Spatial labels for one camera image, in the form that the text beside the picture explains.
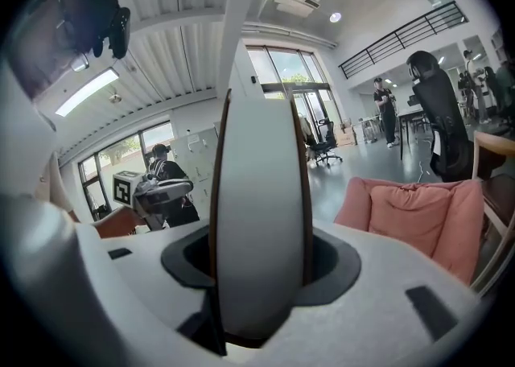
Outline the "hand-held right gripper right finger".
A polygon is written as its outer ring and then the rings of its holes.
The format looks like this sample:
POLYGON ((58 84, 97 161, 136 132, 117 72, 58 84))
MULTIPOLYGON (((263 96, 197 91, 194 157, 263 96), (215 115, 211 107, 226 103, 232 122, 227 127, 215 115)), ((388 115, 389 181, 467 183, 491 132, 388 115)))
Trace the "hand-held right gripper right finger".
POLYGON ((458 320, 479 297, 425 254, 402 241, 315 222, 357 250, 361 271, 334 302, 297 307, 249 367, 391 367, 433 344, 406 290, 428 287, 458 320))

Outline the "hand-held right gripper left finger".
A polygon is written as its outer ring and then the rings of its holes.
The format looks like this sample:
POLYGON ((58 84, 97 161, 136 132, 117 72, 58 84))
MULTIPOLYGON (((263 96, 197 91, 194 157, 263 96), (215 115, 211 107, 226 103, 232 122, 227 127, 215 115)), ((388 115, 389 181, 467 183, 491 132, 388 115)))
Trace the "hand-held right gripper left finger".
POLYGON ((122 280, 98 232, 28 196, 7 198, 7 277, 81 366, 223 367, 158 319, 122 280))

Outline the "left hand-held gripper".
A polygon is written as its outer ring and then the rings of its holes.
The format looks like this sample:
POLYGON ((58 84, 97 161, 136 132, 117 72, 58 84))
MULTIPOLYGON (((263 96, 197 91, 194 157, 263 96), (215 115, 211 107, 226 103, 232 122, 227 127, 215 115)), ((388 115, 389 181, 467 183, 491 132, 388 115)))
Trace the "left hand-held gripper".
POLYGON ((113 200, 131 208, 150 231, 164 228, 165 206, 194 188, 189 179, 158 180, 151 173, 120 171, 113 175, 113 200))

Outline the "pink armchair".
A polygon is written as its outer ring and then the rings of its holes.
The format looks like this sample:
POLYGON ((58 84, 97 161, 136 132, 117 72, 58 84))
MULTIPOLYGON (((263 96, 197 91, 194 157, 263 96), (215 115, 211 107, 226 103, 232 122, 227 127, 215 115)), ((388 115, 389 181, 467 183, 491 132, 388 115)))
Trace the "pink armchair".
POLYGON ((334 222, 411 245, 469 286, 480 252, 480 183, 395 183, 353 177, 334 222))

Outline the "person's left forearm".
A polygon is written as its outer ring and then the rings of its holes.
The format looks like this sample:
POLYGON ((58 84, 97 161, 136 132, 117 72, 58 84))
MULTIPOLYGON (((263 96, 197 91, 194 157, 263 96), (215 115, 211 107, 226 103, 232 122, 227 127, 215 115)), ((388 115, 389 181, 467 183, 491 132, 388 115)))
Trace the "person's left forearm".
POLYGON ((93 226, 101 238, 112 238, 133 234, 140 224, 140 218, 131 208, 121 207, 95 222, 93 226))

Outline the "grey metal lockers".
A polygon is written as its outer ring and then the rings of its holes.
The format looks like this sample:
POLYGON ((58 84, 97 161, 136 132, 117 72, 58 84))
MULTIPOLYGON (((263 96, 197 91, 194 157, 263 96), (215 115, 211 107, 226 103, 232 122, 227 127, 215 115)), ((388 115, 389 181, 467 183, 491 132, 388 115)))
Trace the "grey metal lockers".
POLYGON ((198 209, 210 203, 217 144, 214 127, 170 141, 173 160, 193 182, 188 195, 198 209))

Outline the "black framed window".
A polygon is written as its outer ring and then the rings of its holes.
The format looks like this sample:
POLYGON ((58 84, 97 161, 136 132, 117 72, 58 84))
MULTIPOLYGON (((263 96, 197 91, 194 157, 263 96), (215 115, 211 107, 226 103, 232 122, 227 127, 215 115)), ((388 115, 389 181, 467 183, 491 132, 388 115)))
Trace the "black framed window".
POLYGON ((167 145, 173 139, 171 123, 162 122, 123 138, 78 163, 82 192, 95 221, 121 207, 113 198, 113 177, 122 171, 145 172, 154 159, 153 147, 167 145))

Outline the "long ceiling light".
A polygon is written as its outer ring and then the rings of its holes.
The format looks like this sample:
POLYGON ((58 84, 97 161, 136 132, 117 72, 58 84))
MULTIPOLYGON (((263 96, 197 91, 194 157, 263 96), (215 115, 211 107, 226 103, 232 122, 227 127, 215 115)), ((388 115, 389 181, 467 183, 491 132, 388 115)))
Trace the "long ceiling light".
POLYGON ((118 78, 119 75, 113 68, 107 68, 104 72, 99 73, 71 95, 66 102, 55 111, 55 114, 63 118, 67 117, 82 102, 118 78))

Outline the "glass sliding door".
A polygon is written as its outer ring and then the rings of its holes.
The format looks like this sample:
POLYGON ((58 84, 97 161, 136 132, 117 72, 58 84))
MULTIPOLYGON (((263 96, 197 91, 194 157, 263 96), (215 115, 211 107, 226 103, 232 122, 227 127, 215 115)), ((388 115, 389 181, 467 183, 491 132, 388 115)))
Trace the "glass sliding door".
POLYGON ((328 79, 312 52, 268 46, 248 46, 257 82, 267 99, 289 99, 311 127, 314 140, 327 135, 324 121, 338 126, 340 111, 328 79))

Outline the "person's beige shirt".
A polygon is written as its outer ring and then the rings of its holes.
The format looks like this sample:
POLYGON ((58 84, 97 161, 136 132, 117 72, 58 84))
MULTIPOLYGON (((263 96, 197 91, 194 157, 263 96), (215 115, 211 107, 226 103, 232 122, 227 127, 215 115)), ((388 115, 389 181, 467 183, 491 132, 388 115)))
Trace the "person's beige shirt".
POLYGON ((8 64, 0 64, 0 194, 32 196, 73 210, 56 153, 56 131, 8 64))

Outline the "stack of cardboard boxes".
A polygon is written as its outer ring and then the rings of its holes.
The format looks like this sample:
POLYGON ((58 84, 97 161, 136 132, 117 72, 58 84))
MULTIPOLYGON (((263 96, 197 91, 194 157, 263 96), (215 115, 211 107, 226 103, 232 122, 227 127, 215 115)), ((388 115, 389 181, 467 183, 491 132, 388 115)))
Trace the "stack of cardboard boxes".
POLYGON ((352 125, 340 124, 335 128, 337 146, 355 146, 356 135, 352 125))

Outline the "dark table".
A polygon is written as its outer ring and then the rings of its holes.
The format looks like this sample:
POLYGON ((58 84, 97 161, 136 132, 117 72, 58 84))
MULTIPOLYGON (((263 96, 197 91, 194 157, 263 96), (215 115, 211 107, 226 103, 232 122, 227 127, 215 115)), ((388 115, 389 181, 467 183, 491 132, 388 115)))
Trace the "dark table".
POLYGON ((410 132, 415 132, 419 126, 431 132, 431 124, 423 109, 404 109, 398 113, 400 160, 403 160, 404 147, 410 144, 410 132))

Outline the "wooden chair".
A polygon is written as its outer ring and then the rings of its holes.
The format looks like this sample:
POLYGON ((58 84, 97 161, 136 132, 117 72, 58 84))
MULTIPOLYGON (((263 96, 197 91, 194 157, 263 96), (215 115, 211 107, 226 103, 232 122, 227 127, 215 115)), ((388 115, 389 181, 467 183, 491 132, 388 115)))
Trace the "wooden chair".
POLYGON ((481 296, 494 289, 515 255, 515 178, 500 174, 481 179, 480 155, 484 151, 515 159, 515 141, 485 132, 474 133, 472 178, 480 182, 484 214, 500 237, 492 257, 472 283, 472 289, 481 296))

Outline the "tall black office chair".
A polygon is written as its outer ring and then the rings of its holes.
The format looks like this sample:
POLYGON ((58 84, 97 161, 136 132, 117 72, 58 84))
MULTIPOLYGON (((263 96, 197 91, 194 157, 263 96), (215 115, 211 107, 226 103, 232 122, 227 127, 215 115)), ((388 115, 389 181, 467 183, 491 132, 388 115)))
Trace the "tall black office chair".
POLYGON ((447 73, 429 52, 417 51, 406 61, 413 92, 432 131, 431 170, 443 182, 472 177, 473 143, 468 137, 447 73))

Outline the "black balcony railing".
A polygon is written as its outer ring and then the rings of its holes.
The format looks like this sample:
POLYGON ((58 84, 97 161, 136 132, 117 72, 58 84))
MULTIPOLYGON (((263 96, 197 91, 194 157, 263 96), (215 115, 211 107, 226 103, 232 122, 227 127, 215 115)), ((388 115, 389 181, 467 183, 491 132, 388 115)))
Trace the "black balcony railing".
POLYGON ((338 68, 348 80, 386 58, 414 46, 416 43, 468 22, 467 15, 458 6, 457 2, 448 2, 409 21, 397 30, 391 31, 342 62, 338 68))

